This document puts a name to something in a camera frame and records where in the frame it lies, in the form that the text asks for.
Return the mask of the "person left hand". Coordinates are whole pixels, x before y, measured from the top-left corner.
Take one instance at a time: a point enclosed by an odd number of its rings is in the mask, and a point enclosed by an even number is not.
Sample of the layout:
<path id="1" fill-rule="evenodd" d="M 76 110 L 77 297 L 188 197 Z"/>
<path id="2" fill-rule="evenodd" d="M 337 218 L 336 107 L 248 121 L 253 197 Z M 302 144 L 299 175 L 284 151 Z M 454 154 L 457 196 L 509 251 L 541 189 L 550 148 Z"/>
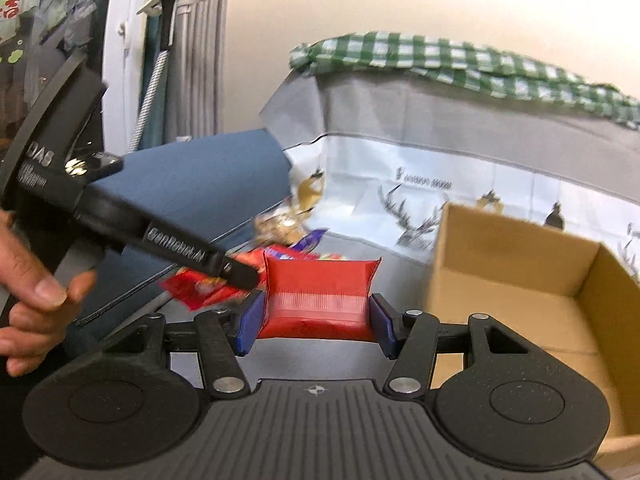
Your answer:
<path id="1" fill-rule="evenodd" d="M 1 284 L 17 298 L 1 330 L 1 355 L 12 377 L 35 370 L 66 335 L 96 284 L 93 270 L 62 286 L 11 232 L 13 214 L 1 213 Z"/>

